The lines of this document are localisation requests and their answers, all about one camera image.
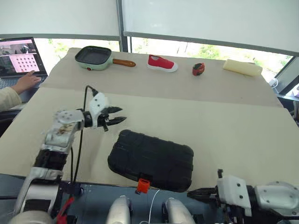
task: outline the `beige tablecloth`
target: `beige tablecloth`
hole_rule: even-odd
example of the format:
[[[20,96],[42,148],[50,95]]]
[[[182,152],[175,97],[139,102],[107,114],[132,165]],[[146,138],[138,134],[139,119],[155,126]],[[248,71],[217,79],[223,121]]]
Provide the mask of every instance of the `beige tablecloth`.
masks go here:
[[[44,133],[58,110],[82,107],[83,92],[40,88],[0,138],[0,172],[26,176]],[[112,172],[107,157],[123,129],[190,146],[194,151],[190,190],[216,185],[217,169],[248,184],[286,181],[299,185],[299,129],[286,109],[194,100],[136,97],[107,93],[110,104],[127,119],[108,132],[87,128],[78,180],[136,186]],[[73,144],[77,160],[79,133]],[[70,156],[64,180],[70,178]]]
[[[89,84],[102,92],[130,96],[281,107],[262,76],[224,70],[224,61],[165,56],[178,63],[176,72],[167,73],[147,68],[148,55],[113,52],[114,58],[134,61],[136,67],[111,64],[103,71],[88,71],[75,61],[79,50],[70,49],[42,86],[83,90]],[[195,77],[192,67],[201,62],[205,63],[205,72]]]

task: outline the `black case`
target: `black case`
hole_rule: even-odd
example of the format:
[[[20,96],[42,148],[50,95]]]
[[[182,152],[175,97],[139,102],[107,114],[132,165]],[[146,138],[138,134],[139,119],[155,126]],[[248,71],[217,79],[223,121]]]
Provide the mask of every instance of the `black case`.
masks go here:
[[[108,156],[109,168],[134,181],[176,192],[191,185],[193,150],[184,145],[123,130]]]

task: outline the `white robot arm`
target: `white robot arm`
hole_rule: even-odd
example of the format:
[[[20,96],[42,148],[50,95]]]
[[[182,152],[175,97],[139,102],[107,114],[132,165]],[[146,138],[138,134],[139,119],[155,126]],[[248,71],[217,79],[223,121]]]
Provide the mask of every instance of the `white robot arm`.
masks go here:
[[[26,177],[14,207],[14,215],[39,210],[52,217],[57,215],[60,206],[59,184],[63,176],[63,167],[74,141],[74,134],[86,127],[107,126],[122,122],[126,117],[110,120],[109,114],[122,110],[110,107],[103,93],[93,91],[89,103],[90,111],[71,110],[57,112],[54,123],[47,132],[34,166]]]
[[[187,196],[222,208],[226,223],[276,224],[299,219],[299,190],[285,182],[262,186],[247,185],[245,180],[218,170],[217,186],[188,192]]]

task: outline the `wooden handle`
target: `wooden handle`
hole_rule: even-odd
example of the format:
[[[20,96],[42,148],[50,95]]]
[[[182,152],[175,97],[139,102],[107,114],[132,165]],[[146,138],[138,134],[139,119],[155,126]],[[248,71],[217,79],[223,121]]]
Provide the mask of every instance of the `wooden handle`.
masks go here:
[[[121,64],[128,67],[135,67],[136,63],[132,61],[126,61],[121,59],[113,59],[113,64]]]

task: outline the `red sneaker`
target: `red sneaker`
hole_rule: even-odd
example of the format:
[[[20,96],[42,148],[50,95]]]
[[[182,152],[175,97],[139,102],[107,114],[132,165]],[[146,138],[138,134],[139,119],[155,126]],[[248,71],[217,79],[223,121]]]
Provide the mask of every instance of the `red sneaker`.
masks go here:
[[[175,62],[168,61],[165,58],[155,55],[149,55],[148,67],[150,69],[157,69],[166,72],[174,72],[178,70],[178,64]]]

